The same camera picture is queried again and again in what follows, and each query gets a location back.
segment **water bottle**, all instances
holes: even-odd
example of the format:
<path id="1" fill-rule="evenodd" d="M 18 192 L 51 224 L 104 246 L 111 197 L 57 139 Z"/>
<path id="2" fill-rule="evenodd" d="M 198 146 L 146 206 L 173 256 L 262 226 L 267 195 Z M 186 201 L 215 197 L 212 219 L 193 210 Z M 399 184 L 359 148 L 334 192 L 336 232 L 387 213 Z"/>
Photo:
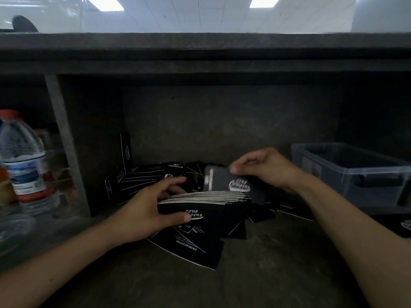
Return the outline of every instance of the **water bottle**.
<path id="1" fill-rule="evenodd" d="M 32 216 L 54 209 L 59 196 L 41 139 L 16 110 L 0 110 L 0 159 L 23 212 Z"/>

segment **forearm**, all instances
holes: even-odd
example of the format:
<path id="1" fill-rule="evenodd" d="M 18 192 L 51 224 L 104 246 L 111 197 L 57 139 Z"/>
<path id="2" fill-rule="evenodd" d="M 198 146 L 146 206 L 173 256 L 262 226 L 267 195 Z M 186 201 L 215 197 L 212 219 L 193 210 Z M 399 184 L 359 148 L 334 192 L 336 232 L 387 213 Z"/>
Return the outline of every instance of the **forearm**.
<path id="1" fill-rule="evenodd" d="M 411 244 L 375 222 L 318 178 L 301 174 L 293 189 L 310 206 L 347 261 L 368 302 L 408 307 Z"/>
<path id="2" fill-rule="evenodd" d="M 38 307 L 111 246 L 100 226 L 90 228 L 0 276 L 4 308 Z"/>

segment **person's left hand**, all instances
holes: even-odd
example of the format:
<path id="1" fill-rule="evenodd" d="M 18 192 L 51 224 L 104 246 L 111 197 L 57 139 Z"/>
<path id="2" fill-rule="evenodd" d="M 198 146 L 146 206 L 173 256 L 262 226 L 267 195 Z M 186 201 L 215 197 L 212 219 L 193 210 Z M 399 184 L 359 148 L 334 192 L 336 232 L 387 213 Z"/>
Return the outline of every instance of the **person's left hand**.
<path id="1" fill-rule="evenodd" d="M 186 193 L 177 186 L 185 181 L 186 177 L 170 177 L 145 187 L 97 227 L 114 247 L 147 238 L 163 228 L 189 222 L 191 215 L 188 213 L 162 215 L 157 211 L 158 200 L 169 198 L 170 193 Z"/>

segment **ceiling light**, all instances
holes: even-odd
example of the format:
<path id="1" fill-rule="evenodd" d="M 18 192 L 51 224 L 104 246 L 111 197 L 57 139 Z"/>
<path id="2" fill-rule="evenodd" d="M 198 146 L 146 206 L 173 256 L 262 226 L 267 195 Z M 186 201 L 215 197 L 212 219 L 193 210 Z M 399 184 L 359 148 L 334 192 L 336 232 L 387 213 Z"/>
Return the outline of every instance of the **ceiling light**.
<path id="1" fill-rule="evenodd" d="M 274 7 L 279 0 L 252 0 L 250 4 L 251 9 L 262 9 Z"/>
<path id="2" fill-rule="evenodd" d="M 102 12 L 120 12 L 124 8 L 117 0 L 89 0 L 95 7 Z"/>

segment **red bottle cap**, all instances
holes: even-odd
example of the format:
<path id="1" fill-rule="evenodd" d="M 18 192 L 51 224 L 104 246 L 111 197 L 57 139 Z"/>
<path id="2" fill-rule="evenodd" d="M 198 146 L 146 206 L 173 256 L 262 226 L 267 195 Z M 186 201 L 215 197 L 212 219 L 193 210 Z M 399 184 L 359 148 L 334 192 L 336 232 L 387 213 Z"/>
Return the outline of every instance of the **red bottle cap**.
<path id="1" fill-rule="evenodd" d="M 2 120 L 22 120 L 20 113 L 14 109 L 0 109 L 0 119 Z"/>

